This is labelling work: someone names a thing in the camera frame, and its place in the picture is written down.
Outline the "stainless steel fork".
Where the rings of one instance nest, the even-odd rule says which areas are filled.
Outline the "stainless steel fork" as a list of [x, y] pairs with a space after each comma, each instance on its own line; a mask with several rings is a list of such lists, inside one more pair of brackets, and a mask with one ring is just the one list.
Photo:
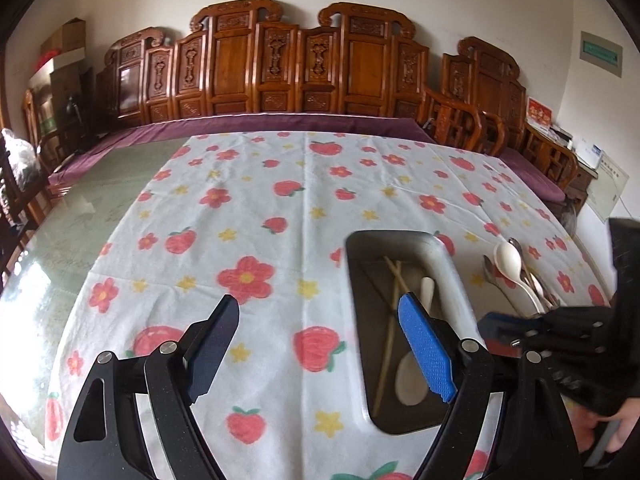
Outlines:
[[497, 281], [496, 268], [494, 264], [491, 262], [491, 260], [489, 259], [488, 255], [483, 256], [483, 270], [484, 270], [485, 280], [488, 281], [488, 283], [490, 283], [491, 285], [494, 285], [495, 288], [498, 289], [498, 291], [503, 294], [504, 298], [508, 300], [508, 303], [510, 304], [512, 309], [518, 315], [521, 315], [522, 314], [521, 310], [516, 306], [516, 304], [514, 304], [514, 302], [509, 298], [509, 296], [500, 288]]

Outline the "glass coffee table top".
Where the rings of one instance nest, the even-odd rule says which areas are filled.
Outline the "glass coffee table top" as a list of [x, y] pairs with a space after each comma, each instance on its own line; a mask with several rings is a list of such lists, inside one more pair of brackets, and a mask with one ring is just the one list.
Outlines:
[[1, 295], [1, 395], [39, 443], [53, 361], [78, 292], [119, 220], [182, 144], [160, 141], [105, 155], [18, 257]]

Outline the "rectangular metal tray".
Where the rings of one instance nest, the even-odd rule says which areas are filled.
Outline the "rectangular metal tray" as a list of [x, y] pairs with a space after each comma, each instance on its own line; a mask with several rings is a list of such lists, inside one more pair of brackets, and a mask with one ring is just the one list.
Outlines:
[[438, 426], [459, 381], [436, 344], [427, 353], [444, 376], [422, 373], [413, 353], [420, 319], [448, 325], [457, 340], [483, 340], [448, 249], [434, 234], [401, 230], [353, 232], [345, 249], [364, 419], [391, 436]]

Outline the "wooden chopstick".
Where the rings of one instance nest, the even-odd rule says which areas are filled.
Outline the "wooden chopstick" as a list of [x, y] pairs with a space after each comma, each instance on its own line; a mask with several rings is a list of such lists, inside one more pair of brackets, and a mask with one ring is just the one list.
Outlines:
[[404, 294], [408, 294], [410, 292], [410, 288], [407, 286], [404, 278], [402, 277], [401, 268], [397, 264], [393, 263], [393, 261], [390, 260], [390, 258], [388, 258], [387, 256], [384, 257], [384, 261], [386, 263], [386, 266], [390, 269], [390, 272], [392, 272], [399, 288]]
[[392, 287], [392, 298], [390, 298], [390, 315], [387, 318], [386, 335], [383, 347], [383, 357], [380, 367], [380, 374], [378, 374], [378, 385], [375, 390], [375, 397], [373, 403], [372, 415], [374, 418], [378, 417], [381, 411], [381, 404], [384, 396], [384, 390], [386, 385], [386, 378], [388, 370], [390, 369], [390, 359], [392, 358], [394, 340], [395, 340], [395, 325], [396, 325], [396, 311], [397, 303], [400, 293], [400, 284], [398, 282], [396, 271], [397, 268], [393, 261], [387, 256], [384, 257], [386, 266], [390, 269], [390, 273], [393, 275], [394, 284]]

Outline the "purple sofa cushion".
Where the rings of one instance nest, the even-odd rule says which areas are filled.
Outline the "purple sofa cushion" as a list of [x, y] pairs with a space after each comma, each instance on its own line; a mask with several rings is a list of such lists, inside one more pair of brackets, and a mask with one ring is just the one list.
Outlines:
[[88, 152], [75, 156], [62, 168], [52, 171], [48, 182], [58, 188], [68, 188], [116, 148], [186, 139], [199, 134], [262, 131], [358, 133], [426, 143], [432, 140], [411, 118], [323, 113], [259, 113], [176, 119], [110, 133]]

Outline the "dark storage cabinet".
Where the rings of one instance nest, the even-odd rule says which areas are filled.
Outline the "dark storage cabinet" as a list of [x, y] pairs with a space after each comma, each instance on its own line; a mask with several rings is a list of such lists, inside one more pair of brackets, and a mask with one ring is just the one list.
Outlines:
[[35, 148], [64, 145], [73, 151], [88, 143], [84, 53], [79, 49], [50, 58], [30, 77], [23, 110]]

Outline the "red desk calendar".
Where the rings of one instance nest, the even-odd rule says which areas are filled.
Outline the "red desk calendar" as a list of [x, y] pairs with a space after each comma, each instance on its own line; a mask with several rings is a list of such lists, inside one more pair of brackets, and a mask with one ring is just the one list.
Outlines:
[[531, 96], [527, 98], [526, 118], [531, 124], [548, 129], [552, 125], [552, 109], [535, 100]]

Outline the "cardboard box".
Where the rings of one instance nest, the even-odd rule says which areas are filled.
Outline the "cardboard box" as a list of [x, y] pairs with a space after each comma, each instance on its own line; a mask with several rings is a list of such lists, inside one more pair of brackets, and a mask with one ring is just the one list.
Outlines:
[[65, 53], [85, 47], [86, 22], [81, 18], [72, 18], [61, 25], [51, 36], [44, 40], [40, 46], [40, 53], [50, 51]]

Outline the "dark wooden chair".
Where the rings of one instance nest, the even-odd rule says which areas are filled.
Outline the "dark wooden chair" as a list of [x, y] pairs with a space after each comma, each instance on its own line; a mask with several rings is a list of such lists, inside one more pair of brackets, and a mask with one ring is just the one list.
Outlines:
[[47, 177], [34, 148], [1, 129], [1, 288], [12, 274], [17, 249], [25, 247], [29, 231], [41, 221], [28, 209], [38, 206], [37, 196], [46, 190]]

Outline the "white wall distribution box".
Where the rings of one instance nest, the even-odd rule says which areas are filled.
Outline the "white wall distribution box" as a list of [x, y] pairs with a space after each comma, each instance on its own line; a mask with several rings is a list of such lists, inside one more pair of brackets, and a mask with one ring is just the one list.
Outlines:
[[605, 222], [620, 201], [629, 177], [608, 154], [602, 155], [596, 173], [597, 179], [588, 186], [587, 205]]

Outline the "carved wooden sofa bench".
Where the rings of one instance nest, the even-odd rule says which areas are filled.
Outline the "carved wooden sofa bench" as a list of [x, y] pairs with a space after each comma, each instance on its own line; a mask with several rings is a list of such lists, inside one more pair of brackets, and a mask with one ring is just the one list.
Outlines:
[[119, 39], [96, 76], [112, 122], [305, 113], [407, 118], [439, 144], [474, 151], [486, 119], [427, 85], [428, 50], [405, 14], [334, 2], [315, 28], [283, 19], [274, 0], [211, 4], [171, 41], [158, 27]]

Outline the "wooden side table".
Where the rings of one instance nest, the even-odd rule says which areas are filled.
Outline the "wooden side table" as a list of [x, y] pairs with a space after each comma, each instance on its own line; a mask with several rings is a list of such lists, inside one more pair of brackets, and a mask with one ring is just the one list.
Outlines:
[[576, 214], [580, 213], [587, 201], [590, 183], [597, 180], [597, 178], [596, 170], [589, 168], [582, 162], [578, 162], [575, 177], [565, 189], [566, 198], [573, 205]]

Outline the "stainless steel spoon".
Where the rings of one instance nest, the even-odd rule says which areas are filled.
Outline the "stainless steel spoon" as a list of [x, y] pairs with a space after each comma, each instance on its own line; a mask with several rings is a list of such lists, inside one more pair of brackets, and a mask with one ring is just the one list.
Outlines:
[[521, 244], [513, 237], [508, 239], [508, 254], [511, 261], [510, 266], [513, 271], [518, 272], [518, 277], [537, 296], [540, 304], [547, 310], [554, 310], [559, 307], [558, 302], [542, 286], [541, 281], [529, 270], [523, 255]]

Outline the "white telephone device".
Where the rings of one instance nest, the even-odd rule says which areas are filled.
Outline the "white telephone device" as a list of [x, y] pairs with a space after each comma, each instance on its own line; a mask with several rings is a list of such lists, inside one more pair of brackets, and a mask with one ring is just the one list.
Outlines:
[[591, 143], [581, 136], [575, 136], [573, 151], [582, 164], [593, 170], [598, 168], [603, 152], [597, 144]]

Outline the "white plastic ladle spoon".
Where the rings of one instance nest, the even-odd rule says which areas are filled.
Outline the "white plastic ladle spoon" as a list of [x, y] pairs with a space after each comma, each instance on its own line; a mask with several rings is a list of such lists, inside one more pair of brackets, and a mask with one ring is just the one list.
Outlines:
[[508, 242], [500, 242], [494, 249], [494, 259], [500, 273], [526, 292], [529, 299], [532, 300], [536, 312], [538, 314], [547, 313], [548, 310], [540, 301], [536, 290], [527, 285], [526, 281], [521, 278], [523, 261], [518, 250]]

